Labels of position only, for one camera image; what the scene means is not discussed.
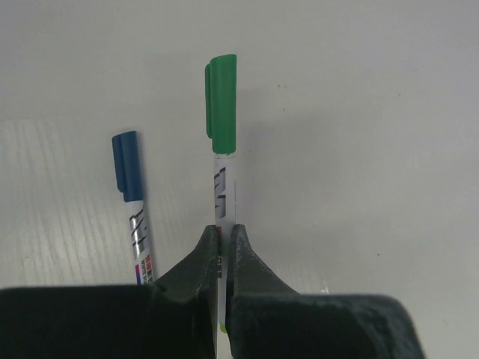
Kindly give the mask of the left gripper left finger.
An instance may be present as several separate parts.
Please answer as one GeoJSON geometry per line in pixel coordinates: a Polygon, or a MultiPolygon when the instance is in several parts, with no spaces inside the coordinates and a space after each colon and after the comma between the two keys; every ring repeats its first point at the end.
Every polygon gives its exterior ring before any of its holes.
{"type": "Polygon", "coordinates": [[[3,358],[214,358],[218,232],[151,284],[1,291],[3,358]]]}

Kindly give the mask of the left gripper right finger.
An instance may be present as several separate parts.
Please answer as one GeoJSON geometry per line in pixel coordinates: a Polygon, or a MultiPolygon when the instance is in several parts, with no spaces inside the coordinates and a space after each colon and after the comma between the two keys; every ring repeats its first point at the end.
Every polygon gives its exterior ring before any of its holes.
{"type": "Polygon", "coordinates": [[[398,300],[300,294],[254,252],[242,224],[228,248],[226,329],[234,358],[425,356],[398,300]]]}

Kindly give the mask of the blue pen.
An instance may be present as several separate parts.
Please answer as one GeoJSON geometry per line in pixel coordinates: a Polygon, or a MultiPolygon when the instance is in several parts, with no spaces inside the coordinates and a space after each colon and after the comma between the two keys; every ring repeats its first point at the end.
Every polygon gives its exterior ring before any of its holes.
{"type": "Polygon", "coordinates": [[[126,202],[129,234],[135,261],[137,284],[150,284],[156,279],[153,269],[153,255],[148,233],[147,213],[143,200],[126,202]]]}

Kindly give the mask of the green pen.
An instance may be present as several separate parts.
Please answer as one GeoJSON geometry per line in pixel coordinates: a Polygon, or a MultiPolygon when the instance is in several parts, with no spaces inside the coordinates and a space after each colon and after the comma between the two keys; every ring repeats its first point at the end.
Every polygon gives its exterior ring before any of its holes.
{"type": "Polygon", "coordinates": [[[218,231],[218,322],[226,333],[226,289],[228,274],[228,246],[236,224],[235,155],[215,154],[214,204],[215,225],[218,231]]]}

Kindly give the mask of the blue pen cap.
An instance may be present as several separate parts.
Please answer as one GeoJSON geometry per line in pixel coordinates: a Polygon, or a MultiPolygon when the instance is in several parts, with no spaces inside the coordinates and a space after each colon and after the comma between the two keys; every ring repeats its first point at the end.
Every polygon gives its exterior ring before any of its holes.
{"type": "Polygon", "coordinates": [[[123,195],[123,201],[143,200],[137,132],[128,131],[113,136],[112,150],[117,188],[123,195]]]}

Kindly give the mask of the green pen cap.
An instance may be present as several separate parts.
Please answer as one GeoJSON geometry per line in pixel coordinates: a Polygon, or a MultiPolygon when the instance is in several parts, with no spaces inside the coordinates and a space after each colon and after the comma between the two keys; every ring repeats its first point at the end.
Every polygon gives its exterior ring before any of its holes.
{"type": "Polygon", "coordinates": [[[213,58],[205,66],[206,133],[215,154],[236,152],[237,55],[213,58]]]}

